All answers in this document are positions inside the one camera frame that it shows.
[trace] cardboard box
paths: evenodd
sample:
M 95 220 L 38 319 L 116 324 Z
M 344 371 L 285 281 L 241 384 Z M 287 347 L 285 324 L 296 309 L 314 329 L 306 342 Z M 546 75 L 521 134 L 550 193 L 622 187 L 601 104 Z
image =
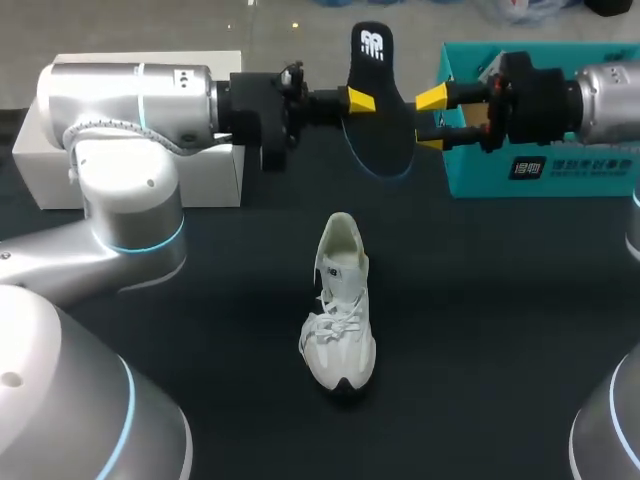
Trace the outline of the cardboard box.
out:
M 640 59 L 637 44 L 447 43 L 437 83 L 477 81 L 501 52 L 527 51 L 535 68 L 563 69 L 567 79 L 593 63 Z M 462 127 L 486 123 L 486 105 L 465 105 L 435 113 L 436 123 Z M 583 146 L 572 134 L 540 147 L 512 145 L 484 153 L 478 145 L 444 152 L 451 194 L 481 197 L 629 196 L 640 176 L 640 143 Z
M 96 53 L 58 55 L 54 62 L 127 62 L 208 65 L 214 80 L 242 71 L 242 57 L 232 52 Z M 31 105 L 13 148 L 13 157 L 31 195 L 41 209 L 82 208 L 78 183 L 69 183 L 67 153 L 52 146 Z M 185 207 L 239 207 L 244 147 L 219 145 L 190 157 L 174 156 Z

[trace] black insole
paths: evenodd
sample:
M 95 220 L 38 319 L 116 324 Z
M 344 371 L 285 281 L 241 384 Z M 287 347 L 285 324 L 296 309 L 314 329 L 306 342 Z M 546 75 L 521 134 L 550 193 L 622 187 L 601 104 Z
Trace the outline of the black insole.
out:
M 378 22 L 362 22 L 351 33 L 347 84 L 372 96 L 375 114 L 352 115 L 344 129 L 354 154 L 375 175 L 405 173 L 415 149 L 415 114 L 404 103 L 393 75 L 393 34 Z

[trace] cable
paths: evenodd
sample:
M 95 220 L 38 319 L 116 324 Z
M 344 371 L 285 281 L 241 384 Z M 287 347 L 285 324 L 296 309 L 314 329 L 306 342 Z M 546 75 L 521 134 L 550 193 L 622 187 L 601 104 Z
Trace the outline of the cable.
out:
M 182 148 L 173 143 L 168 138 L 160 135 L 159 133 L 154 132 L 153 130 L 150 130 L 148 128 L 143 128 L 135 123 L 126 122 L 123 120 L 86 120 L 82 123 L 78 123 L 67 128 L 62 135 L 62 146 L 69 153 L 71 162 L 71 170 L 69 172 L 71 181 L 77 179 L 78 177 L 78 162 L 75 155 L 76 144 L 79 141 L 78 135 L 85 130 L 90 130 L 93 128 L 108 128 L 113 130 L 132 132 L 143 138 L 146 138 L 147 140 L 159 143 L 169 152 L 181 157 L 188 157 L 200 151 Z M 225 135 L 224 137 L 212 139 L 211 147 L 228 144 L 231 143 L 231 141 L 232 135 Z

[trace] shoe logo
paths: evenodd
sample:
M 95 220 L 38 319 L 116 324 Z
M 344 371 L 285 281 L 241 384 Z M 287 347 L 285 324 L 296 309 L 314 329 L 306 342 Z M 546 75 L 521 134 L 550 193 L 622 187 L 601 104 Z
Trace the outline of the shoe logo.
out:
M 327 273 L 332 276 L 333 278 L 337 278 L 340 279 L 340 270 L 338 270 L 337 268 L 327 268 Z
M 384 60 L 382 37 L 379 33 L 371 33 L 368 30 L 363 30 L 360 34 L 360 40 L 362 42 L 360 46 L 362 53 L 376 60 Z

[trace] teal box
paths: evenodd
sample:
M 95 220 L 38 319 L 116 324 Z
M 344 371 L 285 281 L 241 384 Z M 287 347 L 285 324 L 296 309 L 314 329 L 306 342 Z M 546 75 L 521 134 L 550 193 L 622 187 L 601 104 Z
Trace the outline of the teal box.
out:
M 561 67 L 567 79 L 587 65 L 640 59 L 638 44 L 445 43 L 437 84 L 474 82 L 501 52 L 526 51 L 535 68 Z M 436 124 L 476 124 L 470 107 L 436 111 Z M 583 146 L 572 134 L 550 146 L 512 145 L 484 153 L 478 145 L 444 152 L 451 194 L 480 197 L 614 197 L 633 192 L 640 143 Z

